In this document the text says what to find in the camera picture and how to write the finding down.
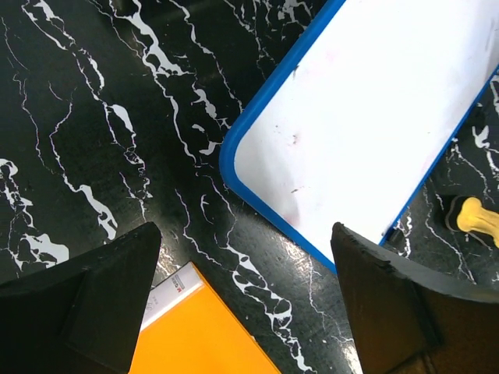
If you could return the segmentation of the yellow whiteboard eraser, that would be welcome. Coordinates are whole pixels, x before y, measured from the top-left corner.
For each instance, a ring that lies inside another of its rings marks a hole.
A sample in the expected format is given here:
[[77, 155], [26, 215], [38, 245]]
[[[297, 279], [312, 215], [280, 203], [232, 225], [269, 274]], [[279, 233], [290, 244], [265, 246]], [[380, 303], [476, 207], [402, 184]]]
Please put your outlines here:
[[487, 235], [498, 247], [498, 213], [484, 208], [475, 196], [454, 197], [444, 222], [451, 231]]

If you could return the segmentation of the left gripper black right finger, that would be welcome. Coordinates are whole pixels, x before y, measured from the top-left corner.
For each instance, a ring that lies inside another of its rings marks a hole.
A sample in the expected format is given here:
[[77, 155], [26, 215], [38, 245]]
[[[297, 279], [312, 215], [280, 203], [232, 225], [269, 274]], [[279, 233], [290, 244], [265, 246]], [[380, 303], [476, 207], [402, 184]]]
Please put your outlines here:
[[496, 373], [498, 293], [335, 223], [331, 249], [364, 373]]

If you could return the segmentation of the blue-framed whiteboard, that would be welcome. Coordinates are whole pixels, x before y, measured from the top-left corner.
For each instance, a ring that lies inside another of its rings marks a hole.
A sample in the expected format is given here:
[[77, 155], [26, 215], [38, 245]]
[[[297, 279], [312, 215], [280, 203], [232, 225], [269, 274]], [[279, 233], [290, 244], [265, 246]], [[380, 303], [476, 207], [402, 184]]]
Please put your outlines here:
[[498, 65], [495, 1], [329, 1], [228, 131], [224, 183], [335, 268], [380, 244]]

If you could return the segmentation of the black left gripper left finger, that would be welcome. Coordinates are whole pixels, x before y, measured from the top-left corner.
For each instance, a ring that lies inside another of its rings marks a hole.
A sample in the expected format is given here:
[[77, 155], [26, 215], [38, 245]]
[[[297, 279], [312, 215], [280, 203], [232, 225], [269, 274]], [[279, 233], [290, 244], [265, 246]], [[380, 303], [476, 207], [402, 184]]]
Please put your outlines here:
[[1, 285], [3, 373], [127, 373], [161, 246], [147, 222]]

